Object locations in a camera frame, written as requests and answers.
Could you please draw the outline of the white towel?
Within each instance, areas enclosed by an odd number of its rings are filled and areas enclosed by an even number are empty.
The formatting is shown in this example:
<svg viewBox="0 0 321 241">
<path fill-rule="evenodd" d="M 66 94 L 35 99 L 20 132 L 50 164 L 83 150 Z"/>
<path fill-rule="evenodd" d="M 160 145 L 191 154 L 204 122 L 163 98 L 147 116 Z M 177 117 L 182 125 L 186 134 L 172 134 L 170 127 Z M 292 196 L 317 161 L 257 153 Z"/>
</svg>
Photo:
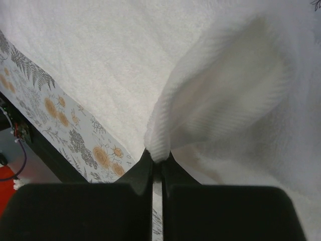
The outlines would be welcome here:
<svg viewBox="0 0 321 241">
<path fill-rule="evenodd" d="M 309 1 L 1 1 L 1 30 L 134 157 L 174 149 L 320 198 Z"/>
</svg>

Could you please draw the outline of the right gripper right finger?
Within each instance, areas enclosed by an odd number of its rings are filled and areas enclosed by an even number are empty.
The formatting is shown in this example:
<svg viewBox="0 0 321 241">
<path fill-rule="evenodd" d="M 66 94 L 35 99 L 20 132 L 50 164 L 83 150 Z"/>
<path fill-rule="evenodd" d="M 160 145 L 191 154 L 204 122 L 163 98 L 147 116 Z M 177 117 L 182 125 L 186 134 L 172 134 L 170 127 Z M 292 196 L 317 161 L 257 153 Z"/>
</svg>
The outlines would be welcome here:
<svg viewBox="0 0 321 241">
<path fill-rule="evenodd" d="M 271 186 L 202 185 L 162 162 L 164 240 L 306 240 L 288 195 Z"/>
</svg>

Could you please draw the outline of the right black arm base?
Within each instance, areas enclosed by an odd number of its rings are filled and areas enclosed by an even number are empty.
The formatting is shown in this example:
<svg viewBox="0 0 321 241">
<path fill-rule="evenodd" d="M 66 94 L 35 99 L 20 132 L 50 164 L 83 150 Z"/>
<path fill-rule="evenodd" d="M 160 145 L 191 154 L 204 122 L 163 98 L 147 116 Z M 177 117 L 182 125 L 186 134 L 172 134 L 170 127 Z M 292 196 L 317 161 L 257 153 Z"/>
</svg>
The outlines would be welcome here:
<svg viewBox="0 0 321 241">
<path fill-rule="evenodd" d="M 1 93 L 1 131 L 12 129 L 12 134 L 32 143 L 32 125 L 22 113 Z"/>
</svg>

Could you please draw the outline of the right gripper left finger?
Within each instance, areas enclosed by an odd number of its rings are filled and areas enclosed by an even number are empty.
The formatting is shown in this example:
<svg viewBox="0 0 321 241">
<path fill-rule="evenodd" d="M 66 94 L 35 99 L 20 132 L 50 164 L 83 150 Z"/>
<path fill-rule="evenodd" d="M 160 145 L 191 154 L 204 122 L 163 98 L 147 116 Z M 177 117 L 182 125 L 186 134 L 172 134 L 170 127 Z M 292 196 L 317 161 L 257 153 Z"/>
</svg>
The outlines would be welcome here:
<svg viewBox="0 0 321 241">
<path fill-rule="evenodd" d="M 151 240 L 148 151 L 114 183 L 28 184 L 1 217 L 1 240 Z"/>
</svg>

